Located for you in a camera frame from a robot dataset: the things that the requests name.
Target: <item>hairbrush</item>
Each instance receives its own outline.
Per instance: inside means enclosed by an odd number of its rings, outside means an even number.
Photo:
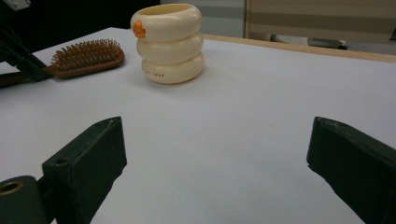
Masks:
[[[51,65],[42,70],[57,78],[87,75],[120,66],[125,59],[120,44],[110,39],[81,42],[57,50]],[[0,87],[29,80],[24,73],[17,72],[0,76]]]

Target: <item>hairbrush bristles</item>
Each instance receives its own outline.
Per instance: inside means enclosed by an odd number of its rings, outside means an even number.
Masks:
[[[74,77],[116,67],[123,61],[120,44],[114,40],[101,39],[56,51],[52,65],[44,70],[55,77]]]

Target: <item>wooden table edge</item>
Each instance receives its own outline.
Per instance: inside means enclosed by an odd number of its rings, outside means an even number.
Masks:
[[[361,59],[361,60],[383,62],[383,63],[396,63],[396,55],[389,55],[389,54],[343,50],[343,49],[325,49],[318,47],[309,47],[303,45],[293,45],[293,44],[269,42],[262,40],[245,39],[245,38],[223,36],[223,35],[204,35],[204,38],[208,40],[246,44],[246,45],[265,47],[271,49],[283,49],[283,50],[291,50],[291,51],[298,51],[304,53],[328,55],[328,56],[351,58],[351,59]]]

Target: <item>cream-colored stacked container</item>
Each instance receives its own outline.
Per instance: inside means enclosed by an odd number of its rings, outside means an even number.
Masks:
[[[131,28],[138,38],[136,48],[143,58],[146,77],[174,84],[198,76],[205,66],[201,24],[201,12],[189,4],[159,5],[137,11],[131,18]]]

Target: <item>white table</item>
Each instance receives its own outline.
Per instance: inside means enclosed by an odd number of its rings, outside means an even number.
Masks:
[[[63,46],[99,38],[120,42],[122,67],[0,90],[0,180],[39,178],[78,134],[121,116],[128,165],[92,223],[362,223],[307,167],[312,124],[336,119],[396,147],[396,63],[206,40],[200,76],[159,85],[130,30]]]

